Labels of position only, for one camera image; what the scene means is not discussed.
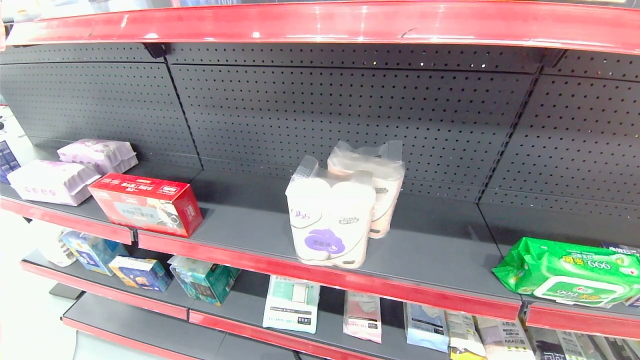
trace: blue box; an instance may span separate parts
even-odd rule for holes
[[[67,244],[85,268],[109,276],[113,275],[109,263],[116,256],[129,255],[121,243],[75,230],[67,231],[60,239]]]
[[[9,184],[6,176],[20,168],[20,163],[15,159],[6,141],[0,142],[0,183]]]

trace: white tissue pack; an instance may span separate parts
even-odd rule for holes
[[[445,311],[449,328],[449,358],[452,360],[480,360],[486,356],[476,324],[471,315]]]
[[[344,176],[364,170],[373,174],[376,202],[373,206],[370,238],[378,239],[389,232],[391,216],[404,179],[402,141],[392,140],[379,147],[354,149],[340,141],[327,160],[329,173]]]
[[[58,150],[60,161],[92,165],[100,175],[119,174],[138,163],[136,153],[128,142],[82,139]]]
[[[476,319],[487,360],[536,360],[520,322]]]
[[[407,344],[449,351],[449,330],[444,310],[405,302],[404,329]]]
[[[320,285],[272,275],[262,327],[316,333]]]
[[[91,196],[88,186],[99,178],[93,167],[44,160],[34,160],[7,175],[24,200],[74,206]]]
[[[375,295],[345,291],[342,332],[358,339],[382,343],[380,298]]]
[[[302,263],[362,265],[376,200],[370,172],[331,176],[315,158],[305,156],[286,194],[293,244]]]

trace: green wet wipes package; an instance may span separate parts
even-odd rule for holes
[[[640,258],[598,247],[522,238],[493,272],[511,291],[565,304],[609,307],[640,294]]]

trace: black pegboard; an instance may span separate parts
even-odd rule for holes
[[[483,202],[574,213],[599,213],[597,209],[606,207],[599,215],[637,220],[637,94],[640,84],[628,81],[540,77]],[[522,202],[526,195],[522,193],[548,195],[548,199],[530,196]],[[553,204],[564,199],[552,197],[569,198],[566,204],[571,206],[560,209]]]
[[[444,44],[172,44],[170,63],[536,72],[544,49]]]
[[[488,177],[533,78],[206,65],[171,71],[205,168],[288,176],[306,154],[326,159],[338,140],[400,139],[405,191],[426,191],[424,181],[453,184],[438,191],[467,200]]]
[[[557,66],[545,67],[543,73],[640,81],[640,56],[570,50],[566,52]]]
[[[164,62],[154,59],[142,44],[64,44],[7,47],[1,64],[62,62]]]
[[[163,63],[3,65],[0,80],[3,96],[34,142],[123,140],[142,158],[200,166]]]

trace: red box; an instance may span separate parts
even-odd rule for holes
[[[202,223],[186,183],[110,172],[89,191],[114,224],[188,237]]]

